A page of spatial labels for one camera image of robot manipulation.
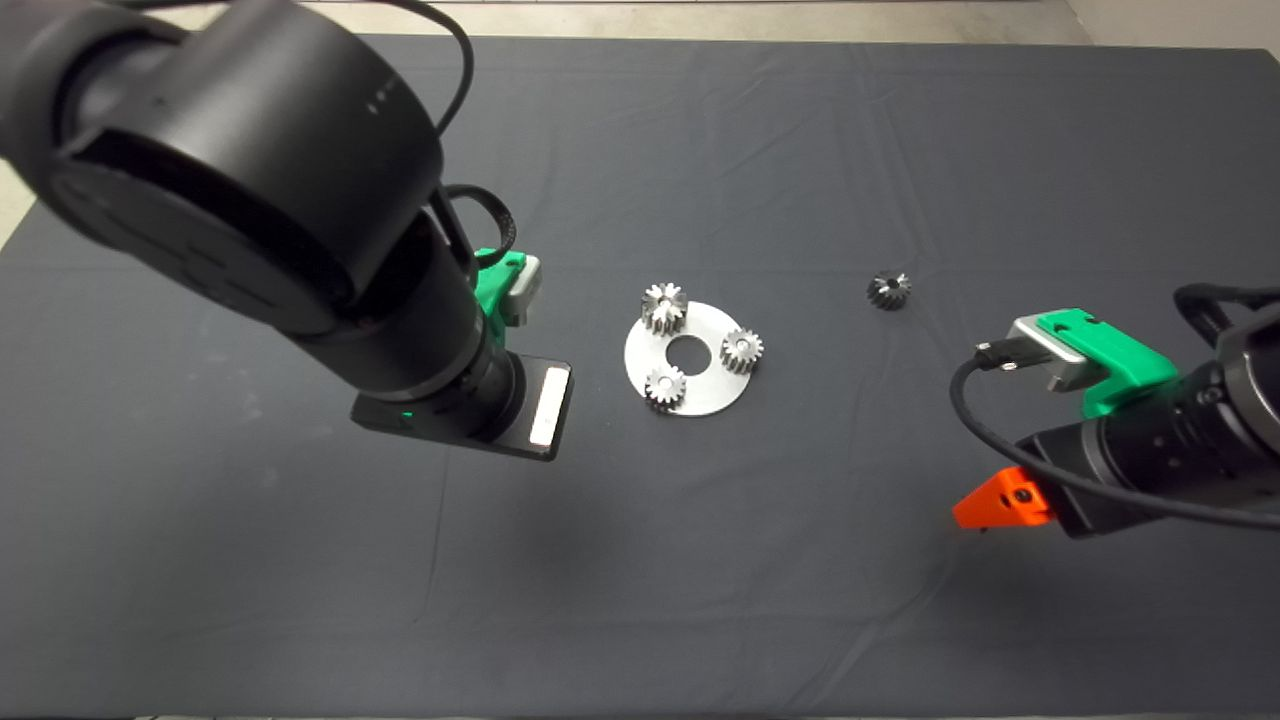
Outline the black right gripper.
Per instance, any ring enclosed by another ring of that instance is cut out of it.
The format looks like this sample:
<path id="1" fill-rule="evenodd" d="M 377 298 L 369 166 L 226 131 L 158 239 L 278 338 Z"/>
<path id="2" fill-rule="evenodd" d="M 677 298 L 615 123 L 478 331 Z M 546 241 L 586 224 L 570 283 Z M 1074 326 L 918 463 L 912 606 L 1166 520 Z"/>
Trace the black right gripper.
<path id="1" fill-rule="evenodd" d="M 1016 446 L 1096 484 L 1132 488 L 1112 469 L 1097 424 L 1041 430 L 1019 439 Z M 952 516 L 968 530 L 1042 527 L 1057 518 L 1073 539 L 1108 536 L 1151 521 L 1151 515 L 1139 509 L 1056 484 L 1034 470 L 1029 475 L 1020 466 L 996 471 L 954 505 Z"/>

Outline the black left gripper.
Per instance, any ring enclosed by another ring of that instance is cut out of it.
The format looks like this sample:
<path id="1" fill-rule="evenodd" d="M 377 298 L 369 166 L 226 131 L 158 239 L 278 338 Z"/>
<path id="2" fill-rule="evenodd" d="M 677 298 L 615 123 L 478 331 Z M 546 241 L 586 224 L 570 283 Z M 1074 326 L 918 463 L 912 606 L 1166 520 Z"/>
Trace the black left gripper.
<path id="1" fill-rule="evenodd" d="M 349 416 L 366 430 L 549 462 L 564 436 L 572 388 L 567 363 L 498 354 L 425 398 L 360 395 Z"/>

